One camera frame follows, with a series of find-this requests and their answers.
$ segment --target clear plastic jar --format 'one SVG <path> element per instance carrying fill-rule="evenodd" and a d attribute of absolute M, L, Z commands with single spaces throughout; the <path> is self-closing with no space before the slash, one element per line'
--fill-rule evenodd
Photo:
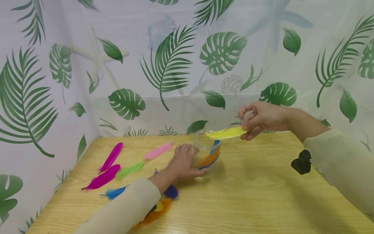
<path fill-rule="evenodd" d="M 221 142 L 207 137 L 205 133 L 206 130 L 199 130 L 194 135 L 193 144 L 199 151 L 194 158 L 193 165 L 200 170 L 209 168 L 209 173 L 205 177 L 212 177 L 217 173 Z"/>

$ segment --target curtain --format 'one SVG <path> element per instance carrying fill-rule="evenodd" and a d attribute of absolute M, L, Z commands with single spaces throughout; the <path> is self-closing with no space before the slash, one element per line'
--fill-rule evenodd
<path fill-rule="evenodd" d="M 373 147 L 373 1 L 0 6 L 0 233 L 24 233 L 99 136 L 220 130 L 260 100 Z"/>

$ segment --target wood grain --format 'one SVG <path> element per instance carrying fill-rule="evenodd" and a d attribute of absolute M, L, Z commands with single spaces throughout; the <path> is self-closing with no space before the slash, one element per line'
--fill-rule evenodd
<path fill-rule="evenodd" d="M 160 145 L 193 143 L 192 136 L 145 136 L 96 139 L 28 231 L 29 234 L 73 233 L 108 200 L 108 188 L 125 186 L 162 169 L 173 151 L 147 163 L 124 181 L 89 192 L 112 148 L 123 142 L 116 163 L 132 165 Z M 303 146 L 291 133 L 261 134 L 250 142 L 222 142 L 218 172 L 211 179 L 176 184 L 179 198 L 170 211 L 132 234 L 374 233 L 372 223 L 313 169 L 303 176 L 291 168 Z"/>

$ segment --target sleeve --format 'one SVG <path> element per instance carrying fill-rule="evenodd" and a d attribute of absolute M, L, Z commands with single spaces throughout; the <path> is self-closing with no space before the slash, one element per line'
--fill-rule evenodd
<path fill-rule="evenodd" d="M 318 173 L 374 222 L 374 155 L 337 130 L 307 138 L 304 147 Z"/>
<path fill-rule="evenodd" d="M 160 198 L 157 187 L 140 178 L 82 224 L 75 234 L 127 233 L 145 218 Z"/>

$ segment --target green feather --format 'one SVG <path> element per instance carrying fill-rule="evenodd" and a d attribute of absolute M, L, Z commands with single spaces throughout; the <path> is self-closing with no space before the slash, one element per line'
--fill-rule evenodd
<path fill-rule="evenodd" d="M 143 166 L 144 166 L 143 162 L 138 162 L 130 167 L 124 168 L 120 170 L 119 172 L 117 172 L 116 179 L 123 180 L 127 175 L 140 171 L 143 168 Z"/>

